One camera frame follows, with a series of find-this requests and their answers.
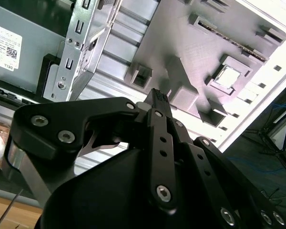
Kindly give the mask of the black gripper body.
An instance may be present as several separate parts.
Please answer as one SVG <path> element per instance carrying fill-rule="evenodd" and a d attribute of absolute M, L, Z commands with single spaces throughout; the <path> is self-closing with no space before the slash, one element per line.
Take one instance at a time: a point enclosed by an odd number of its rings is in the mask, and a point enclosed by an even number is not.
<path fill-rule="evenodd" d="M 176 212 L 159 209 L 149 187 L 148 157 L 128 150 L 60 186 L 49 198 L 40 218 L 41 229 L 226 229 L 221 204 L 204 193 L 203 178 L 214 178 L 210 168 L 201 172 L 196 162 L 203 151 L 181 143 L 175 165 Z"/>

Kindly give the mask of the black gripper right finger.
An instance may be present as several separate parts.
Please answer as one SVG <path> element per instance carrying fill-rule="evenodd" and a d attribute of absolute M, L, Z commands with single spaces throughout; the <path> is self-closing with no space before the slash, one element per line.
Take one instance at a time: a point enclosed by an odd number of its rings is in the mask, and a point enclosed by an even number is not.
<path fill-rule="evenodd" d="M 286 229 L 286 217 L 210 141 L 170 119 L 182 160 L 186 209 L 196 229 Z"/>

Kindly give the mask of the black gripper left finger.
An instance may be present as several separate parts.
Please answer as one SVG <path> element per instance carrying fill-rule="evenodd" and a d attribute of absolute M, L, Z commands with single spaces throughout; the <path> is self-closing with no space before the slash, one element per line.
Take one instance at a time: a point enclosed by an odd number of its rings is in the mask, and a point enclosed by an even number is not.
<path fill-rule="evenodd" d="M 174 214 L 176 192 L 168 98 L 152 89 L 134 104 L 115 97 L 26 105 L 12 121 L 5 158 L 44 208 L 63 184 L 128 150 L 148 157 L 149 187 L 159 209 Z"/>

